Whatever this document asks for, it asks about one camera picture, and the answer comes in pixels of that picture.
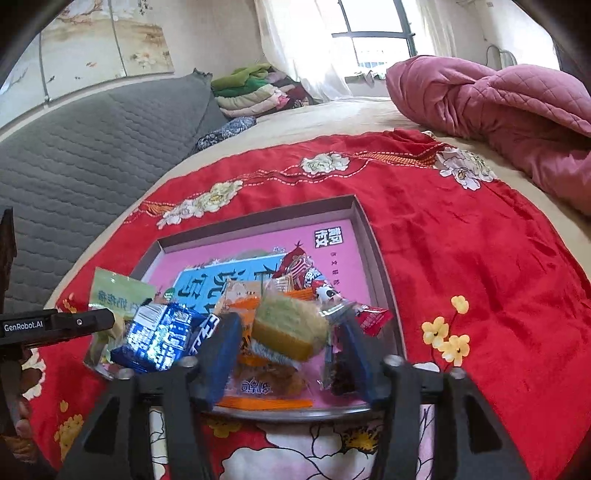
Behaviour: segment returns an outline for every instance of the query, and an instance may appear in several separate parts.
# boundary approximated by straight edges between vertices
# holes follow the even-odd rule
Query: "red candy wrapper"
[[[354,310],[361,329],[370,337],[377,336],[382,327],[394,317],[391,311],[379,307],[357,304]]]
[[[293,279],[294,289],[312,288],[323,309],[335,307],[347,300],[330,284],[326,277],[314,266],[314,261],[299,246],[289,252],[281,262],[274,277],[289,274]],[[379,334],[382,327],[394,315],[388,309],[357,304],[355,314],[363,332],[369,336]]]

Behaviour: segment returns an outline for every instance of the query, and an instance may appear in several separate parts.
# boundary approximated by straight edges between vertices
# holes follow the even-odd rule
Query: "green snack package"
[[[112,378],[117,368],[111,363],[111,350],[125,334],[125,322],[133,319],[139,306],[155,295],[156,287],[152,285],[103,268],[95,269],[88,308],[109,309],[115,316],[115,324],[111,330],[92,335],[92,342],[84,359],[85,365]]]
[[[88,308],[109,309],[121,318],[133,317],[138,307],[155,295],[156,287],[152,285],[97,268],[90,288]]]

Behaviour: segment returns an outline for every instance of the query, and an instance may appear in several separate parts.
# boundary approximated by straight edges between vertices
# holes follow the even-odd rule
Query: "white curtain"
[[[333,61],[332,36],[316,0],[255,0],[262,50],[276,69],[323,102],[351,96]]]
[[[435,55],[457,57],[456,39],[452,29],[454,19],[450,12],[450,7],[457,5],[449,5],[449,0],[417,0],[417,5],[433,43]]]

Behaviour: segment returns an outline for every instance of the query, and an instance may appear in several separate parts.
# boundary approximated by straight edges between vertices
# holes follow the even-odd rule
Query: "window frame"
[[[400,26],[402,27],[401,32],[395,31],[352,31],[351,26],[349,24],[349,18],[347,17],[347,12],[345,11],[345,6],[343,5],[342,0],[337,0],[337,3],[340,6],[340,11],[343,14],[343,18],[345,19],[345,25],[347,26],[346,32],[338,32],[333,33],[333,38],[340,38],[340,37],[349,37],[351,38],[351,43],[353,44],[353,52],[355,53],[355,60],[357,61],[357,65],[359,66],[359,57],[357,56],[357,49],[355,48],[355,42],[353,42],[353,38],[403,38],[407,42],[408,47],[408,55],[410,57],[415,57],[417,55],[417,48],[414,44],[414,33],[410,30],[410,23],[408,23],[408,17],[406,15],[406,11],[404,10],[404,6],[402,4],[402,0],[392,0],[394,2],[394,7],[396,7],[396,12],[398,14],[398,19],[400,20]]]

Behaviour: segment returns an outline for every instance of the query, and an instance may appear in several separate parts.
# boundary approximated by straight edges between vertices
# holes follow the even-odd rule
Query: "green blanket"
[[[270,63],[258,63],[252,67],[236,69],[231,75],[212,80],[214,90],[225,90],[228,88],[242,87],[250,77],[263,79],[269,73]]]
[[[255,90],[258,90],[263,85],[267,85],[269,82],[263,79],[258,79],[256,77],[250,77],[243,86],[235,87],[235,88],[226,88],[224,90],[215,90],[213,94],[216,97],[227,97],[227,98],[234,98],[239,97],[240,95],[246,95],[247,93],[252,93]]]

